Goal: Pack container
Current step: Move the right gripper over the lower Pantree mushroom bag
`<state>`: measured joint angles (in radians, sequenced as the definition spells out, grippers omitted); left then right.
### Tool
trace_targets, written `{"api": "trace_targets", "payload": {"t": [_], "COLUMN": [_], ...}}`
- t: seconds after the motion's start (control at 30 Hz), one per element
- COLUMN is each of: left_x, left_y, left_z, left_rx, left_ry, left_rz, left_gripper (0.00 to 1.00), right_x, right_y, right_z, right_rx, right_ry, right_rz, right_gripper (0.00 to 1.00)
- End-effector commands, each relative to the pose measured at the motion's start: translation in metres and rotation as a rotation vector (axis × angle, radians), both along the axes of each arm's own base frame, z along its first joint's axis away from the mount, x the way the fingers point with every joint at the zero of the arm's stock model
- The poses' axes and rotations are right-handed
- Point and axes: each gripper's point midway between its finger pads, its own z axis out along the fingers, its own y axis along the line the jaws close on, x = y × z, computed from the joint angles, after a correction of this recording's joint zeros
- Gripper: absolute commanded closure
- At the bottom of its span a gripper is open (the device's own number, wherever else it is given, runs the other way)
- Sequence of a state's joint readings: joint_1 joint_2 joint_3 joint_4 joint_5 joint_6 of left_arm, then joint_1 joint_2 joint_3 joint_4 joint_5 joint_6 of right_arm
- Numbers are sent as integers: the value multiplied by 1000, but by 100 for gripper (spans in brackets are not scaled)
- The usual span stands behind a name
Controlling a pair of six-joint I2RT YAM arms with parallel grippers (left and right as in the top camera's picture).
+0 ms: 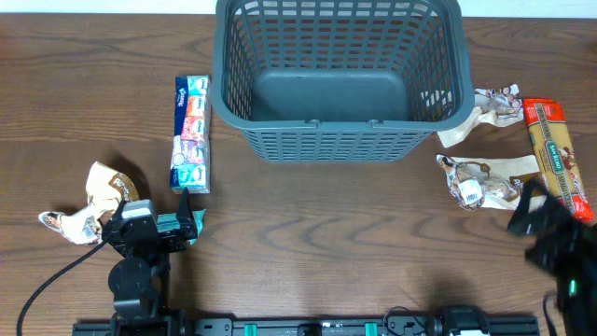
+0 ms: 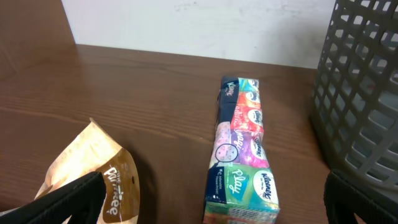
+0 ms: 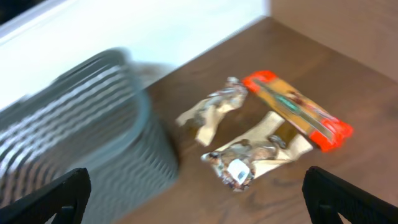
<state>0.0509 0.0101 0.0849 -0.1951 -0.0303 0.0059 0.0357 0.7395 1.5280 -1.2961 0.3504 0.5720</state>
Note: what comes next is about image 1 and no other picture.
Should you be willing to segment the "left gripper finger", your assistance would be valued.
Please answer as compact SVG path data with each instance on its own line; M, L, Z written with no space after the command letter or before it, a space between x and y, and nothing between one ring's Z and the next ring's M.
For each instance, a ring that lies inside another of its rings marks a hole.
M176 212L176 219L180 224L194 224L195 219L190 209L189 190L184 188L180 199L180 204Z
M119 222L122 220L122 212L123 209L125 207L125 205L127 204L126 200L122 200L119 204L118 204L118 208L116 209L114 215L111 217L111 220L114 222Z

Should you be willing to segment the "red spaghetti package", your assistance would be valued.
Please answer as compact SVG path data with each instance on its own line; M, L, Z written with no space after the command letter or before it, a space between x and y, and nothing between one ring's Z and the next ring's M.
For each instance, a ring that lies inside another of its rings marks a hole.
M595 214L584 190L562 106L550 99L523 100L523 114L532 147L549 193L584 222Z

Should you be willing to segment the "snack bag with barcode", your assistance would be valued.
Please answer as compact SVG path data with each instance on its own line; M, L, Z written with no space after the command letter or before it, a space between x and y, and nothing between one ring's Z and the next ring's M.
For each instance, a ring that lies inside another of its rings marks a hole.
M437 154L451 195L467 211L515 210L523 186L542 173L534 155L513 159L461 158Z

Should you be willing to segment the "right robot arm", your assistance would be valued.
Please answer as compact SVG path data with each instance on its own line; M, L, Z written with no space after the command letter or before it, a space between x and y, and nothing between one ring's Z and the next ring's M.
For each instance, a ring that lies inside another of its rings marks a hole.
M596 333L596 227L573 216L542 182L524 184L507 231L533 236L525 259L553 276L568 335Z

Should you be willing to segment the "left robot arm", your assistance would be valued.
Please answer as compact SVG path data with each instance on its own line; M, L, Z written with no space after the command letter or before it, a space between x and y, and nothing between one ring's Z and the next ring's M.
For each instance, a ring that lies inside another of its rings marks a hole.
M123 257L108 275L114 296L113 335L194 333L187 312L169 307L170 256L186 250L199 235L188 196L185 189L171 228L159 226L150 200L121 201L104 226L102 241Z

